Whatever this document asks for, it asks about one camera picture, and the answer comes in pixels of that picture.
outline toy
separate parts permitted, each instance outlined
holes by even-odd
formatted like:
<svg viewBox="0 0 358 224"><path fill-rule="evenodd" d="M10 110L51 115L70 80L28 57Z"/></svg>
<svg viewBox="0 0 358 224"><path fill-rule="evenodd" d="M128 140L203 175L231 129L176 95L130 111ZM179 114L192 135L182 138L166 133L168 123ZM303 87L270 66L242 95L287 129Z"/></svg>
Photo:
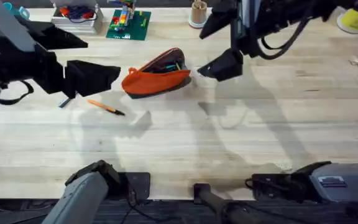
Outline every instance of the toy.
<svg viewBox="0 0 358 224"><path fill-rule="evenodd" d="M136 0L108 0L108 3L121 4L111 19L107 38L145 40L151 12L135 11Z"/></svg>
<svg viewBox="0 0 358 224"><path fill-rule="evenodd" d="M134 18L136 0L108 0L108 3L122 4L121 14L113 16L110 28L115 31L125 30L129 21Z"/></svg>

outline white container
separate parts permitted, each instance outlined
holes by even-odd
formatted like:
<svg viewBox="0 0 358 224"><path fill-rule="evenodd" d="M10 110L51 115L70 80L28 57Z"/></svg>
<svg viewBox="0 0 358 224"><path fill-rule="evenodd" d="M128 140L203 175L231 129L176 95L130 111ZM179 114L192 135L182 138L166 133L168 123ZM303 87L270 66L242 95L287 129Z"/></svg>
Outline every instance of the white container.
<svg viewBox="0 0 358 224"><path fill-rule="evenodd" d="M102 24L103 24L103 13L102 10L100 10L99 4L96 4L96 1L94 4L94 15L91 18L91 21L86 21L82 23L74 23L71 22L66 17L63 17L60 14L60 7L62 6L82 6L82 5L88 5L83 4L77 1L71 1L70 4L64 1L55 1L53 3L53 7L55 8L55 12L53 13L51 23L55 24L57 28L60 28L64 31L71 32L72 34L80 34L80 35L96 35L101 31ZM82 21L83 19L72 19L73 21Z"/></svg>

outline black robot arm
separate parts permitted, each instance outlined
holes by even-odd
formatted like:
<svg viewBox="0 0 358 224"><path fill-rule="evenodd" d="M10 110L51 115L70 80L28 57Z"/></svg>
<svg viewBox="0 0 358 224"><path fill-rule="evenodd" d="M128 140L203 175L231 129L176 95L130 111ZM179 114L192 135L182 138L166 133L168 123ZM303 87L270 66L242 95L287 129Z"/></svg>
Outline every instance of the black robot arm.
<svg viewBox="0 0 358 224"><path fill-rule="evenodd" d="M34 22L13 16L0 2L0 86L13 81L33 79L48 94L64 92L69 98L76 93L88 96L110 90L121 68L102 66L79 60L67 61L63 67L54 52L48 50L87 48L75 35L58 29L50 22ZM16 100L1 100L4 105Z"/></svg>
<svg viewBox="0 0 358 224"><path fill-rule="evenodd" d="M356 0L224 0L212 9L200 38L206 38L223 27L231 26L231 48L220 57L201 67L198 71L207 77L224 81L242 75L243 55L260 56L273 60L283 55L311 19L321 17L326 22L338 6L354 8ZM292 24L299 23L291 39L279 47L269 46L264 37ZM275 55L265 54L258 39L270 50L279 50Z"/></svg>

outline white box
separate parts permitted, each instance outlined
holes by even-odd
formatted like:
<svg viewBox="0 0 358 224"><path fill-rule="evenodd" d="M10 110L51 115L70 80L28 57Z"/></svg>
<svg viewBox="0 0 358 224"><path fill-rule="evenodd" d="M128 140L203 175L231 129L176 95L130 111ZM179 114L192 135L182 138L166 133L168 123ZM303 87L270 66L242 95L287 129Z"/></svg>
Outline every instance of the white box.
<svg viewBox="0 0 358 224"><path fill-rule="evenodd" d="M51 23L55 24L57 28L60 28L64 31L71 32L72 34L88 34L88 35L95 35L101 31L102 24L103 24L103 13L100 10L99 4L94 5L94 15L93 18L97 19L94 21L86 21L82 23L73 23L66 17L63 17L60 14L60 7L56 3L53 4L55 8L55 12L53 13ZM73 21L82 21L83 19L73 19Z"/></svg>

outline black mount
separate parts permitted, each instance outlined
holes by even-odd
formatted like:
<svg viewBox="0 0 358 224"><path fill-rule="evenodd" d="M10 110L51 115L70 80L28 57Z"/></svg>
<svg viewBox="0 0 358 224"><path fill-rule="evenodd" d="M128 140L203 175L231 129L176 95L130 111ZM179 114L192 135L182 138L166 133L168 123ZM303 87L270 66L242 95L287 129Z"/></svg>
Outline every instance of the black mount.
<svg viewBox="0 0 358 224"><path fill-rule="evenodd" d="M316 169L331 164L317 162L308 165L292 174L254 174L246 180L258 201L285 199L302 203L305 200L322 203L323 198L317 193L310 175Z"/></svg>
<svg viewBox="0 0 358 224"><path fill-rule="evenodd" d="M108 199L127 199L131 192L136 194L136 200L146 200L150 196L150 174L148 172L117 172L112 165L103 160L94 162L71 175L65 185L67 186L91 172L99 172L105 179L109 186Z"/></svg>

